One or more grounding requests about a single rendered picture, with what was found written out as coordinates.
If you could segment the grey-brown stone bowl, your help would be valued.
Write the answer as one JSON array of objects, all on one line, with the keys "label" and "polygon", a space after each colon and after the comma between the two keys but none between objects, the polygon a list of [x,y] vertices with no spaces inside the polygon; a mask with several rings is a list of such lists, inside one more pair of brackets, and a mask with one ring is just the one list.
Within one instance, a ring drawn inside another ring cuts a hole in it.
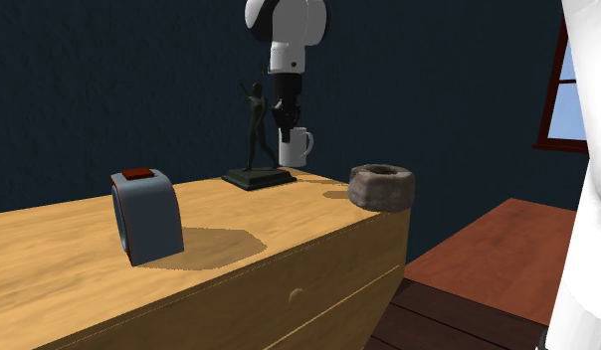
[{"label": "grey-brown stone bowl", "polygon": [[367,211],[400,213],[412,207],[415,188],[415,175],[406,168],[365,164],[351,169],[347,196]]}]

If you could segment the window with red-brown frame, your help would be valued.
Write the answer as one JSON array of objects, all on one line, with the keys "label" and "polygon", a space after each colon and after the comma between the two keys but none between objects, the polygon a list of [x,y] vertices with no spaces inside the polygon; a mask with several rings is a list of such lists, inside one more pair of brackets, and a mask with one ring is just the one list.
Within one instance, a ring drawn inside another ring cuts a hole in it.
[{"label": "window with red-brown frame", "polygon": [[561,85],[571,85],[575,80],[562,80],[560,78],[566,48],[568,44],[568,35],[565,20],[561,20],[556,47],[553,56],[552,69],[550,73],[548,89],[544,101],[544,108],[540,120],[536,141],[532,144],[533,149],[563,151],[569,153],[587,154],[588,147],[586,140],[562,139],[549,137],[549,131],[556,103],[558,89]]}]

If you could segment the grey clock with red button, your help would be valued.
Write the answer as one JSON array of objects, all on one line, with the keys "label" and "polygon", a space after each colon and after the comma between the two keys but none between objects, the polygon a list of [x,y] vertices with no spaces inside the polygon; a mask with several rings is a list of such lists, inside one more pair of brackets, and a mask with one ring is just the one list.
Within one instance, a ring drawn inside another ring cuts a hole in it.
[{"label": "grey clock with red button", "polygon": [[110,182],[120,242],[131,265],[184,251],[178,200],[166,175],[135,168],[112,174]]}]

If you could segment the wooden chest of drawers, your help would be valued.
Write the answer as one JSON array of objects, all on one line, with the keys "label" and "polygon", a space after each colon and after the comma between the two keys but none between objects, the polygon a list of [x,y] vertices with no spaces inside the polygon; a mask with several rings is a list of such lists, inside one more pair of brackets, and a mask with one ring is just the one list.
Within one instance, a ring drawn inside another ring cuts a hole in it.
[{"label": "wooden chest of drawers", "polygon": [[0,350],[361,350],[404,275],[410,215],[296,171],[175,188],[182,253],[141,266],[108,196],[0,214]]}]

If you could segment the dark human figure statue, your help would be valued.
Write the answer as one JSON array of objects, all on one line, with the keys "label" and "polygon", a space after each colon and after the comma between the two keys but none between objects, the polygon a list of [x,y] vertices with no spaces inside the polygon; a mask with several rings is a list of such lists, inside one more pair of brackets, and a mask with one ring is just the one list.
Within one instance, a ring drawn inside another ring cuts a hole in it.
[{"label": "dark human figure statue", "polygon": [[[241,80],[238,80],[244,97],[250,103],[251,117],[249,127],[249,158],[247,165],[242,169],[231,169],[222,176],[222,179],[245,191],[266,189],[297,181],[289,171],[281,168],[273,149],[268,145],[265,130],[265,117],[267,114],[268,100],[263,92],[263,77],[268,72],[264,65],[260,65],[260,76],[252,84],[252,91],[248,92]],[[255,167],[256,144],[266,153],[272,162],[270,167]]]}]

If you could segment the white mug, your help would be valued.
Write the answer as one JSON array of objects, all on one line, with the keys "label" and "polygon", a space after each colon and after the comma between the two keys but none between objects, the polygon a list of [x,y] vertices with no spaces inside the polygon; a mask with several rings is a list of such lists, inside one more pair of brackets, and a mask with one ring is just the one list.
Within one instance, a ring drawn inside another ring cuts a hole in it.
[{"label": "white mug", "polygon": [[284,167],[304,167],[306,158],[314,144],[313,135],[306,127],[295,127],[290,132],[290,141],[283,142],[279,133],[279,164]]}]

